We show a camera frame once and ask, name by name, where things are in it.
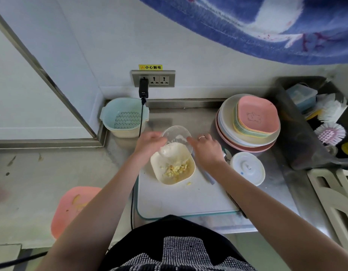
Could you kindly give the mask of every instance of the person's left hand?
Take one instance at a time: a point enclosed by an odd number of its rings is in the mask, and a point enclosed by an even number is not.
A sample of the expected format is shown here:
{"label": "person's left hand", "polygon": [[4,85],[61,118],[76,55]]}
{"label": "person's left hand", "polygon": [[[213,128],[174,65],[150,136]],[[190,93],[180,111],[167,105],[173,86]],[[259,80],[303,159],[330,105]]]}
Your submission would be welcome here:
{"label": "person's left hand", "polygon": [[134,154],[143,161],[142,165],[145,165],[150,157],[167,142],[167,138],[161,135],[162,132],[144,132],[139,137]]}

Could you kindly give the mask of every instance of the colander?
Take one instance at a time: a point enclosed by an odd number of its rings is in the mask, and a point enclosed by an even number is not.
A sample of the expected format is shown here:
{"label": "colander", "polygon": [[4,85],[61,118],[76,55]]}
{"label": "colander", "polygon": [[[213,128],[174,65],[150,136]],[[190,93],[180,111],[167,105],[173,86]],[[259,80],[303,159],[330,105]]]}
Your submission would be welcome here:
{"label": "colander", "polygon": [[[139,136],[141,100],[135,98],[116,98],[102,108],[100,119],[116,137],[134,138]],[[143,125],[149,121],[149,108],[144,105]]]}

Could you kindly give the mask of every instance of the person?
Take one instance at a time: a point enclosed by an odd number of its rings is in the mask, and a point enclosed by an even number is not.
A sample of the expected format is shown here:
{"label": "person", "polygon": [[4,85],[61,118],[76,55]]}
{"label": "person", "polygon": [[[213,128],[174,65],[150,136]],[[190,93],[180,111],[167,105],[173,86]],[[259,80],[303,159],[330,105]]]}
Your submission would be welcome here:
{"label": "person", "polygon": [[[209,134],[188,137],[198,165],[234,198],[292,270],[348,270],[348,252],[236,173]],[[68,225],[37,271],[254,270],[224,236],[167,216],[135,228],[108,252],[140,169],[166,143],[145,132],[113,179]]]}

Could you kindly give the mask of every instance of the countertop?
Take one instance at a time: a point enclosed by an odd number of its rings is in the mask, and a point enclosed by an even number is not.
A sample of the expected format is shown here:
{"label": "countertop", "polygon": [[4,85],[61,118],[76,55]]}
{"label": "countertop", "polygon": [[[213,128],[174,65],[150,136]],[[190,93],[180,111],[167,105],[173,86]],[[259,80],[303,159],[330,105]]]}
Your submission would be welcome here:
{"label": "countertop", "polygon": [[[215,130],[217,108],[156,107],[149,107],[147,130],[163,131],[182,125],[192,136],[210,132],[232,154],[237,152]],[[136,139],[117,138],[111,133],[106,139],[104,148],[0,150],[0,244],[22,244],[23,248],[51,246],[54,239],[50,224],[61,196],[75,186],[103,187],[136,144]],[[306,172],[289,168],[276,145],[257,156],[266,170],[259,188],[338,242]],[[130,202],[131,198],[112,243],[130,231]],[[240,212],[188,219],[221,234],[257,231]],[[148,222],[134,216],[135,227]]]}

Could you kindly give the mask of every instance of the wall socket panel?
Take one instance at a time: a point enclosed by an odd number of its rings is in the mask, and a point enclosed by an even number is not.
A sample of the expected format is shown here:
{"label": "wall socket panel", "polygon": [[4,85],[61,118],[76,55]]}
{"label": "wall socket panel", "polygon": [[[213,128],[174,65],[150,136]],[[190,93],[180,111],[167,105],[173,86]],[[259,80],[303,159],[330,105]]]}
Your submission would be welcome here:
{"label": "wall socket panel", "polygon": [[135,87],[139,87],[141,78],[149,80],[149,87],[175,86],[175,70],[132,70],[130,73]]}

